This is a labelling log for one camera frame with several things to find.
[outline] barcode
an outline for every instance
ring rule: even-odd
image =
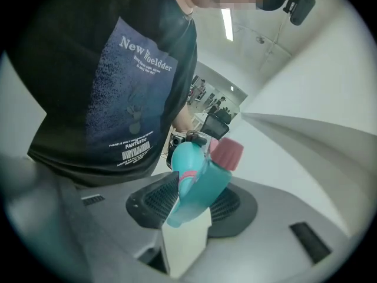
[[[123,160],[139,155],[140,153],[147,151],[149,148],[150,148],[149,141],[147,141],[141,146],[122,152]]]

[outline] pink cap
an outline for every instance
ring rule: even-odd
[[[210,145],[208,147],[208,152],[211,154],[218,144],[219,141],[217,139],[211,139]]]
[[[224,137],[211,152],[211,158],[218,166],[228,171],[234,171],[241,159],[242,152],[243,146],[240,143]]]

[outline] person's arm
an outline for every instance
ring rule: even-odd
[[[194,130],[194,125],[191,122],[191,116],[186,104],[173,120],[173,127],[176,128],[177,132],[183,133],[189,130]]]

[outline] graphic print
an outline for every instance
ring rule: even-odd
[[[87,147],[103,162],[136,163],[160,138],[177,60],[121,18],[101,54],[86,118]]]

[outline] ceiling light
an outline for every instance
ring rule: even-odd
[[[225,25],[225,34],[228,40],[233,41],[233,28],[232,28],[232,18],[230,16],[230,9],[222,9],[224,25]]]

